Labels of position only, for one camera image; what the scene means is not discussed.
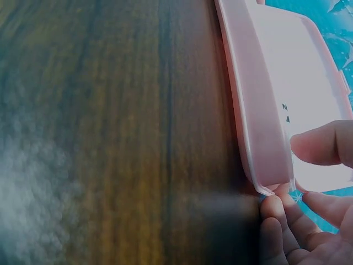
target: wooden table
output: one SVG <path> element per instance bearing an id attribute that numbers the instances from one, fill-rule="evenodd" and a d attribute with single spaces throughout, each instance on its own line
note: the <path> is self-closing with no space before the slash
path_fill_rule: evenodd
<path id="1" fill-rule="evenodd" d="M 212 0 L 0 0 L 0 264 L 256 264 Z"/>

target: pink plastic container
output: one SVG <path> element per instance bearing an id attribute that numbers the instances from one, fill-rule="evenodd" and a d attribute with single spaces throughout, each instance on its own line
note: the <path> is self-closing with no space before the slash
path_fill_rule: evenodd
<path id="1" fill-rule="evenodd" d="M 325 192 L 353 186 L 344 166 L 315 166 L 290 148 L 294 134 L 353 119 L 347 81 L 316 25 L 262 0 L 216 0 L 242 164 L 256 190 Z"/>

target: blue fabric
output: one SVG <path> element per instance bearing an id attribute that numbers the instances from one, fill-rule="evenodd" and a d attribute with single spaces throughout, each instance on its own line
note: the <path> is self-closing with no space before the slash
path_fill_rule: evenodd
<path id="1" fill-rule="evenodd" d="M 269 6 L 293 11 L 311 18 L 323 35 L 338 69 L 342 69 L 353 91 L 353 0 L 266 0 Z M 349 95 L 353 106 L 353 93 Z M 327 192 L 330 195 L 353 195 L 353 187 Z M 302 201 L 302 193 L 291 193 L 301 209 L 321 229 L 337 229 L 312 212 Z"/>

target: wood grain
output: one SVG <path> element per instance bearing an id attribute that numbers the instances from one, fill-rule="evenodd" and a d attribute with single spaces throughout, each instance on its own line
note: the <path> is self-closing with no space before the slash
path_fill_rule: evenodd
<path id="1" fill-rule="evenodd" d="M 0 0 L 0 264 L 256 264 L 209 0 Z"/>

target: hand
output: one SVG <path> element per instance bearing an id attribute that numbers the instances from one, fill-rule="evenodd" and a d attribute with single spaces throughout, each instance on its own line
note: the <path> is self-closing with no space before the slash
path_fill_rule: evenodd
<path id="1" fill-rule="evenodd" d="M 294 136 L 293 152 L 317 165 L 353 167 L 353 121 L 335 121 Z M 267 197 L 261 205 L 262 265 L 353 264 L 353 197 L 309 192 L 303 201 L 339 229 L 323 232 L 288 194 Z"/>

